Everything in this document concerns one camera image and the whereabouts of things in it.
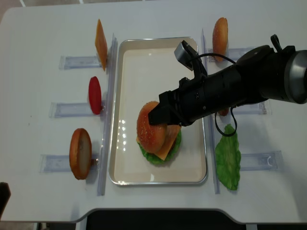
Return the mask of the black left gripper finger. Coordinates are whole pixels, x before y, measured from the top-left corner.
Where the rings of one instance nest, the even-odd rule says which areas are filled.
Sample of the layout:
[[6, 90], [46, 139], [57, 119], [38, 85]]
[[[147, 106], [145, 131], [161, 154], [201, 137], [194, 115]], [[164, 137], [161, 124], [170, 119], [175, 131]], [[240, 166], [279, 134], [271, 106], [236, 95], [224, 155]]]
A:
[[159, 103], [148, 114], [150, 125], [176, 125], [177, 118], [174, 109], [170, 104]]

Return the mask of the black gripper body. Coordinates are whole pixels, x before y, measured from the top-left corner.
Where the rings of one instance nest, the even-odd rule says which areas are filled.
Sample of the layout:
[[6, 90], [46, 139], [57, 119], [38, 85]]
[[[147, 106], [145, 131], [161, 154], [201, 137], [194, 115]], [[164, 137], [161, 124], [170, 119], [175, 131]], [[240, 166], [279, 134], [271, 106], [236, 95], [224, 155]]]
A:
[[190, 126], [196, 120], [216, 112], [205, 92], [204, 78], [179, 81], [179, 87], [159, 95], [159, 102], [170, 104], [180, 126]]

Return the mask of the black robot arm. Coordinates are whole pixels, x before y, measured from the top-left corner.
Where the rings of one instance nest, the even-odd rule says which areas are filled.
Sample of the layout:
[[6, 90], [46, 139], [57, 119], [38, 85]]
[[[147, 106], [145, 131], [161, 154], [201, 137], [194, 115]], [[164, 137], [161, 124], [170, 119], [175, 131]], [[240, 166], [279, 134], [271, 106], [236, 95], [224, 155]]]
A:
[[149, 113], [152, 125], [189, 126], [227, 107], [268, 99], [307, 101], [307, 53], [294, 46], [279, 52], [268, 45], [257, 47], [212, 75], [190, 46], [179, 44], [175, 56], [194, 72], [194, 78], [182, 78], [177, 89], [159, 95], [159, 104]]

